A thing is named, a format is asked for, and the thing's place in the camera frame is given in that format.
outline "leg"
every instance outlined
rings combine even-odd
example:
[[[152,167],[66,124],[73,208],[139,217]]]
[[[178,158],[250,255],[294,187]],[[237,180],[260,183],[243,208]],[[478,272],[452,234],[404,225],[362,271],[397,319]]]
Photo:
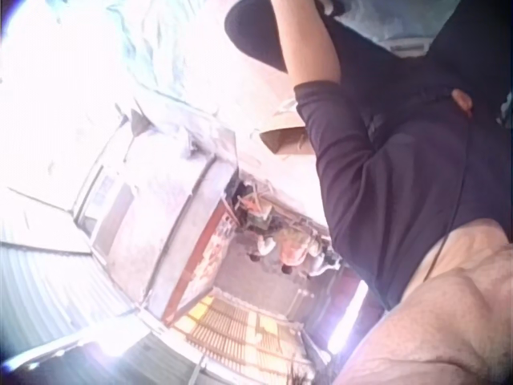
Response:
[[[498,115],[511,90],[511,0],[461,0],[427,54]]]
[[[365,104],[371,91],[397,74],[401,59],[332,18],[323,17],[341,61],[342,86]],[[286,71],[273,7],[269,0],[241,0],[229,12],[225,30],[248,56]]]

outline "navy blue shirt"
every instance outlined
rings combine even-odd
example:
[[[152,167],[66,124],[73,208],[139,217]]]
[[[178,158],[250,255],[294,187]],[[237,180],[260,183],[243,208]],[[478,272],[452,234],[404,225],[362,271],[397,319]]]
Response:
[[[385,308],[400,302],[422,259],[452,229],[489,218],[511,239],[511,131],[484,110],[476,106],[468,118],[450,94],[405,103],[371,140],[337,84],[295,92],[333,248]]]

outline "person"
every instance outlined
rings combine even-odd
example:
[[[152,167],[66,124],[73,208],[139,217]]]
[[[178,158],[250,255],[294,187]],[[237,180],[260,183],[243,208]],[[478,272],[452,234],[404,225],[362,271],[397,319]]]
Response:
[[[314,0],[242,0],[225,30],[287,71],[333,248],[390,312],[336,383],[500,383],[511,343],[511,0],[461,0],[400,59]]]

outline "black pants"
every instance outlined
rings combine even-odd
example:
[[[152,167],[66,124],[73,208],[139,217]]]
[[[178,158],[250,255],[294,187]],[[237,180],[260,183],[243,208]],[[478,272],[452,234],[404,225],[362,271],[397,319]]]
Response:
[[[484,102],[496,115],[511,90],[511,0],[462,0],[427,55],[416,60],[400,59],[322,17],[341,63],[341,86],[363,111],[372,108],[370,100],[376,95],[390,98],[390,86],[420,67],[458,79],[474,100]],[[240,51],[286,71],[269,0],[239,1],[224,26]]]

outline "skin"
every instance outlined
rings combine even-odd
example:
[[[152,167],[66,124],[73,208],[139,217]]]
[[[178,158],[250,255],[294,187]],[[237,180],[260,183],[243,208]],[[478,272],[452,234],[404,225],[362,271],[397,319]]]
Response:
[[[272,0],[294,86],[344,81],[313,0]],[[471,117],[472,100],[454,101]],[[367,335],[336,384],[488,384],[503,381],[513,359],[513,252],[496,223],[476,221],[426,255],[402,302]]]

